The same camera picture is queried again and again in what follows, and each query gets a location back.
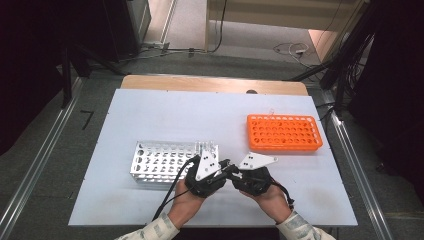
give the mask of metal rail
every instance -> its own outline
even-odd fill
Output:
[[[171,7],[169,8],[168,16],[166,17],[165,26],[163,26],[163,31],[160,36],[161,43],[165,42],[166,36],[168,35],[169,25],[171,24],[172,16],[174,15],[176,5],[177,5],[177,0],[172,0]]]
[[[9,200],[9,203],[6,206],[6,210],[0,221],[1,240],[6,240],[9,238],[19,215],[24,209],[25,204],[27,203],[32,193],[32,190],[34,189],[34,186],[44,169],[44,166],[49,160],[50,154],[53,151],[55,144],[59,139],[59,136],[62,133],[62,130],[65,127],[69,116],[72,113],[72,110],[80,96],[82,86],[83,83],[81,78],[77,78],[72,90],[74,93],[74,98],[65,109],[62,109],[59,112],[52,128],[50,129],[49,134],[38,151],[37,156],[34,158],[18,189]]]
[[[324,91],[323,97],[325,103],[334,102],[334,98],[331,91]],[[378,239],[394,239],[390,228],[386,222],[384,214],[380,208],[378,200],[374,194],[374,191],[372,190],[371,184],[369,183],[368,178],[364,170],[362,169],[361,162],[359,161],[355,149],[353,148],[352,142],[350,141],[345,124],[339,121],[334,112],[331,114],[331,119],[342,144],[343,150],[346,154],[347,161],[352,170],[359,192],[362,196],[362,199],[364,201],[365,207],[374,226],[374,230],[378,236]]]

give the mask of white bracket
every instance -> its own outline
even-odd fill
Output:
[[[203,150],[202,156],[200,157],[199,168],[196,173],[196,181],[203,180],[219,170],[221,170],[221,168],[218,159],[216,159],[210,151]]]
[[[244,157],[238,168],[240,170],[255,170],[277,161],[277,157],[270,157],[250,152],[246,155],[246,157]]]

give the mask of patterned sleeve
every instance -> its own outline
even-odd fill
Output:
[[[162,213],[143,229],[128,233],[116,240],[169,240],[173,239],[179,232],[168,218],[168,215]]]
[[[334,240],[322,229],[314,228],[295,211],[286,221],[278,224],[277,228],[287,240]]]

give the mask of white board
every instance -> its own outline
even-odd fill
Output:
[[[295,199],[295,210],[313,225],[357,225],[311,97],[125,89],[115,92],[69,225],[141,225],[151,221],[166,192],[143,190],[130,175],[137,141],[213,140],[219,145],[221,160],[228,158],[238,164],[250,151],[247,115],[268,114],[270,110],[314,117],[324,142],[315,152],[275,155],[279,161],[268,166]],[[274,224],[253,200],[227,181],[186,226]]]

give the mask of hand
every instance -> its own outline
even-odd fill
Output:
[[[256,197],[243,191],[240,192],[255,200],[259,207],[277,224],[284,222],[291,214],[283,191],[275,185],[271,185],[266,193]]]
[[[185,179],[178,181],[175,187],[175,196],[187,191]],[[190,191],[174,199],[171,210],[168,213],[169,219],[177,229],[180,229],[188,222],[202,206],[205,198],[194,196]]]

